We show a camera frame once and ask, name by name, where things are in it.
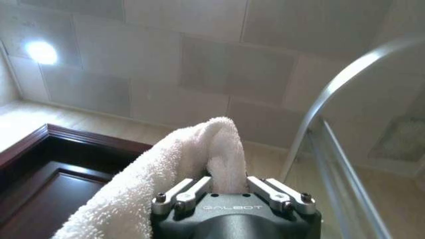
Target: gray tile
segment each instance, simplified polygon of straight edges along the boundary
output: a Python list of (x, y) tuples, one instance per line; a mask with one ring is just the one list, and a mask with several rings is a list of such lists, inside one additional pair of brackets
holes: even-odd
[(81, 65), (69, 14), (0, 3), (0, 38), (11, 56), (29, 57), (25, 45), (45, 41), (55, 50), (58, 63)]
[(185, 36), (181, 85), (277, 105), (293, 62), (281, 52)]
[(238, 41), (246, 0), (125, 0), (126, 22)]
[(59, 66), (42, 65), (41, 71), (53, 102), (129, 116), (127, 80)]
[(5, 58), (0, 55), (0, 107), (18, 99), (18, 92), (11, 79)]
[(131, 80), (131, 117), (145, 122), (187, 127), (223, 116), (226, 105), (227, 96)]
[(367, 49), (391, 0), (250, 0), (245, 42), (351, 59)]
[(38, 64), (30, 59), (9, 57), (22, 97), (38, 102), (47, 102)]
[(423, 11), (423, 0), (392, 0), (383, 24), (372, 41), (372, 46), (378, 46), (408, 33), (423, 33)]
[(283, 108), (306, 112), (321, 90), (346, 65), (339, 61), (299, 55), (286, 87)]
[(425, 154), (425, 120), (394, 119), (370, 151), (371, 157), (418, 162)]
[(412, 118), (425, 119), (425, 87), (422, 87), (422, 90), (412, 100), (411, 104), (408, 105), (406, 116)]
[(234, 120), (241, 139), (289, 148), (302, 120), (302, 114), (230, 101), (229, 117)]
[(400, 116), (419, 94), (425, 79), (374, 67), (358, 75), (323, 106), (333, 121), (378, 124)]
[(179, 34), (74, 16), (82, 66), (99, 74), (177, 83)]
[[(386, 21), (375, 36), (372, 47), (410, 34), (425, 33), (425, 1), (394, 0)], [(383, 60), (380, 65), (392, 71), (425, 74), (425, 43), (403, 49)]]
[(18, 0), (18, 2), (37, 7), (122, 20), (122, 0)]

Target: dark wood door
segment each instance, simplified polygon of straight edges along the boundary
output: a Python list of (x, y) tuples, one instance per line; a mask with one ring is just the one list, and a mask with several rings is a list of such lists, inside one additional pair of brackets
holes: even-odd
[(150, 145), (45, 125), (0, 153), (0, 239), (49, 238)]
[(49, 238), (111, 175), (49, 162), (0, 204), (0, 238)]

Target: metal frame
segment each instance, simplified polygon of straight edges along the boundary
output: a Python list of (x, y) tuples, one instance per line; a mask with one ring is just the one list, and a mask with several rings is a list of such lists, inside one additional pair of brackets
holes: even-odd
[(339, 142), (334, 136), (331, 128), (323, 119), (321, 119), (321, 123), (322, 123), (323, 131), (327, 134), (327, 136), (330, 137), (329, 142), (331, 144), (331, 148), (333, 148), (335, 156), (337, 156), (335, 157), (337, 162), (343, 170), (343, 174), (347, 178), (347, 182), (350, 183), (356, 200), (359, 202), (359, 205), (362, 206), (364, 215), (366, 215), (367, 220), (371, 224), (371, 227), (374, 229), (376, 237), (382, 238), (382, 239), (391, 238), (390, 233), (388, 233), (386, 226), (383, 224), (383, 221), (380, 219), (380, 216), (378, 214), (378, 211), (375, 210), (375, 207), (374, 207), (371, 200), (368, 198), (367, 192), (363, 188), (363, 185), (358, 179), (355, 171), (354, 171), (351, 164), (347, 160), (347, 157), (343, 153)]
[(305, 114), (302, 119), (294, 141), (290, 146), (289, 154), (286, 160), (283, 162), (281, 171), (279, 171), (279, 181), (283, 182), (287, 176), (299, 145), (302, 142), (302, 138), (307, 131), (309, 126), (317, 116), (318, 111), (335, 95), (335, 93), (342, 89), (342, 87), (352, 81), (355, 77), (360, 74), (360, 72), (367, 69), (374, 63), (382, 61), (384, 58), (391, 56), (394, 53), (416, 46), (425, 42), (425, 35), (410, 35), (408, 37), (396, 39), (380, 47), (371, 50), (362, 57), (359, 57), (345, 69), (337, 74), (337, 76), (327, 83), (326, 87), (321, 91), (309, 111)]

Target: white towel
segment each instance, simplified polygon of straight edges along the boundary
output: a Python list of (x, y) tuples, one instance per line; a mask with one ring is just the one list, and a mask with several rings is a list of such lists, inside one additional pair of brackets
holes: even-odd
[(151, 237), (153, 196), (183, 178), (201, 178), (203, 169), (213, 192), (246, 192), (242, 146), (233, 121), (223, 117), (171, 132), (113, 177), (53, 238)]

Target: tiled wall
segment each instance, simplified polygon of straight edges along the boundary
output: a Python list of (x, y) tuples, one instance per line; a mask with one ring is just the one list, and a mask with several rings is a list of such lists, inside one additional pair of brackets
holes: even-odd
[[(23, 98), (173, 127), (227, 115), (245, 140), (283, 148), (348, 62), (425, 29), (420, 0), (0, 1)], [(29, 59), (31, 40), (54, 47), (54, 66)], [(367, 158), (390, 119), (425, 95), (408, 61), (367, 73), (323, 113), (354, 158)]]
[(18, 98), (11, 75), (7, 70), (5, 59), (0, 53), (0, 107)]

